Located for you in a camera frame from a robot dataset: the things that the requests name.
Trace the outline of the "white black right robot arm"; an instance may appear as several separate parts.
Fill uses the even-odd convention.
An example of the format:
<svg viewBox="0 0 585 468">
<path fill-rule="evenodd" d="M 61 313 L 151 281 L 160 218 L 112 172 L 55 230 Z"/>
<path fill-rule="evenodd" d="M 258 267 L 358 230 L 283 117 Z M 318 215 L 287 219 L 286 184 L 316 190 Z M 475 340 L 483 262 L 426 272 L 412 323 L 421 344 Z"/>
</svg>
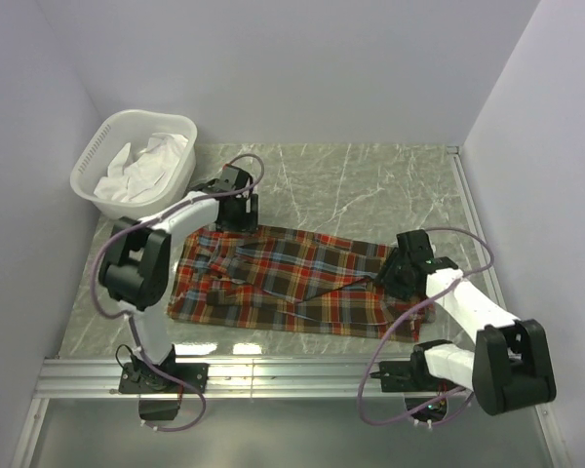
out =
<svg viewBox="0 0 585 468">
<path fill-rule="evenodd" d="M 554 401 L 557 385 L 547 336 L 475 287 L 454 261 L 437 256 L 424 229 L 400 233 L 378 284 L 401 300 L 427 296 L 466 332 L 467 351 L 446 339 L 423 342 L 406 361 L 382 361 L 373 377 L 385 393 L 431 392 L 445 383 L 473 391 L 489 415 Z"/>
</svg>

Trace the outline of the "red brown plaid shirt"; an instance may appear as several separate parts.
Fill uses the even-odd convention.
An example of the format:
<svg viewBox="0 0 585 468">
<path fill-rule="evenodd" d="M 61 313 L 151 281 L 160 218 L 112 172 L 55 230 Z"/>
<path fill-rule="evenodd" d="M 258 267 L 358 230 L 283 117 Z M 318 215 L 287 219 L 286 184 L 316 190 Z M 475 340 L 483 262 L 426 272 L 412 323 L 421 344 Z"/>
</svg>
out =
<svg viewBox="0 0 585 468">
<path fill-rule="evenodd" d="M 374 281 L 387 245 L 290 228 L 202 228 L 184 242 L 168 316 L 182 323 L 381 338 L 415 304 Z"/>
</svg>

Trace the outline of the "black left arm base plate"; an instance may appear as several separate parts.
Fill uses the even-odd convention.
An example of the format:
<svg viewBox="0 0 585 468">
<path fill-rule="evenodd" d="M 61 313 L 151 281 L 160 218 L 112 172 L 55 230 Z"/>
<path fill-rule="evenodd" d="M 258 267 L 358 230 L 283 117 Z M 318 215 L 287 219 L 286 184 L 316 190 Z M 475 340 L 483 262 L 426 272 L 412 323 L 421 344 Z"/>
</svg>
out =
<svg viewBox="0 0 585 468">
<path fill-rule="evenodd" d="M 119 380 L 118 392 L 126 395 L 173 394 L 181 390 L 180 380 L 204 392 L 208 381 L 209 365 L 206 363 L 177 364 L 172 370 L 164 370 L 172 379 L 153 371 L 146 363 L 137 360 L 127 363 Z"/>
</svg>

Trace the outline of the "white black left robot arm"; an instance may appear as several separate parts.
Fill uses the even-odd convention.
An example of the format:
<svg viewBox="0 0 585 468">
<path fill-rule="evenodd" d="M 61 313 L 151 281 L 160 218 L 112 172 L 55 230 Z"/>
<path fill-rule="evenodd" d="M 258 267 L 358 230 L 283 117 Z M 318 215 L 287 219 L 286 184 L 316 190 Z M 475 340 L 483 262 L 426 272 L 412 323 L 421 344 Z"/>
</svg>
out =
<svg viewBox="0 0 585 468">
<path fill-rule="evenodd" d="M 119 306 L 97 311 L 105 318 L 124 318 L 134 341 L 132 381 L 143 380 L 155 392 L 165 392 L 180 383 L 176 351 L 156 310 L 169 281 L 172 249 L 210 225 L 221 230 L 251 232 L 257 227 L 257 195 L 254 189 L 264 174 L 252 176 L 234 162 L 223 166 L 220 175 L 161 212 L 140 219 L 123 217 L 99 251 L 91 293 L 106 289 Z"/>
</svg>

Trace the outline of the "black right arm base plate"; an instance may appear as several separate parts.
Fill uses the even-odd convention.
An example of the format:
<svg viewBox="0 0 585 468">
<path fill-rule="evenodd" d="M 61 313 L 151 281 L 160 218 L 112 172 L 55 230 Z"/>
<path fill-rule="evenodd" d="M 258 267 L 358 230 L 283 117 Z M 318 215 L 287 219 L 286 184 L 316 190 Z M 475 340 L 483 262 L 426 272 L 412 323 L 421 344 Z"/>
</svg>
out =
<svg viewBox="0 0 585 468">
<path fill-rule="evenodd" d="M 370 377 L 380 381 L 382 393 L 442 393 L 457 387 L 446 379 L 432 376 L 425 365 L 406 361 L 381 361 Z"/>
</svg>

